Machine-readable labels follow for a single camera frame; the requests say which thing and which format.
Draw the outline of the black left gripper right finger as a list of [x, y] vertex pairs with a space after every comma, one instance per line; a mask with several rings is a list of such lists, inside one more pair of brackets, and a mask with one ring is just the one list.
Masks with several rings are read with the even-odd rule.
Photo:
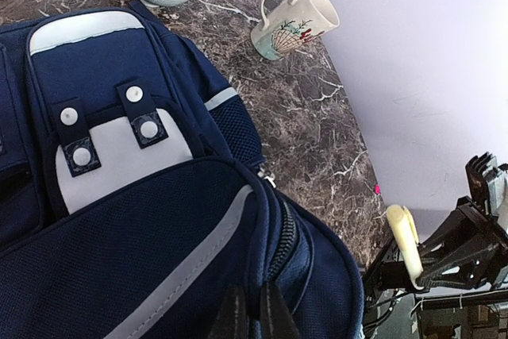
[[262, 338], [301, 338], [291, 312], [275, 283], [265, 283], [261, 289], [260, 331]]

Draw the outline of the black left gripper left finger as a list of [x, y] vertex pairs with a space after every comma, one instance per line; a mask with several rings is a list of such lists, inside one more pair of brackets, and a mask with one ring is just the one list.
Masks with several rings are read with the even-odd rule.
[[247, 305], [244, 289], [228, 288], [212, 327], [213, 339], [246, 339], [248, 337]]

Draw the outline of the pale yellow highlighter marker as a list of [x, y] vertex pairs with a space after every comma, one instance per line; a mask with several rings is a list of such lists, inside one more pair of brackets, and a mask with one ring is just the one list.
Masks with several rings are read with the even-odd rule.
[[402, 254], [410, 282], [420, 291], [423, 287], [417, 285], [417, 278], [423, 273], [423, 267], [418, 252], [419, 240], [413, 216], [405, 206], [394, 204], [387, 208], [387, 220]]

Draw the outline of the navy blue student backpack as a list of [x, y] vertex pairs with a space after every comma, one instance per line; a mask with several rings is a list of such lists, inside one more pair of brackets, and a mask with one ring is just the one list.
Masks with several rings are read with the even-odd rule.
[[278, 191], [235, 89], [140, 2], [1, 29], [1, 335], [248, 337], [275, 283], [301, 338], [358, 338], [351, 253]]

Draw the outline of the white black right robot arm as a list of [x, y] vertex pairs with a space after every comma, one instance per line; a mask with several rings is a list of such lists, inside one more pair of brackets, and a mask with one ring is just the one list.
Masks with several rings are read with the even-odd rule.
[[406, 207], [387, 208], [393, 237], [363, 275], [368, 338], [409, 296], [415, 336], [507, 336], [507, 166], [486, 152], [465, 171], [470, 194], [423, 241]]

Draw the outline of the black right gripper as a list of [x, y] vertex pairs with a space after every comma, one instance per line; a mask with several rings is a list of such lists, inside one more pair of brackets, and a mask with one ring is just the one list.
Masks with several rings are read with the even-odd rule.
[[416, 290], [500, 288], [507, 277], [507, 165], [486, 152], [465, 166], [469, 196], [418, 247]]

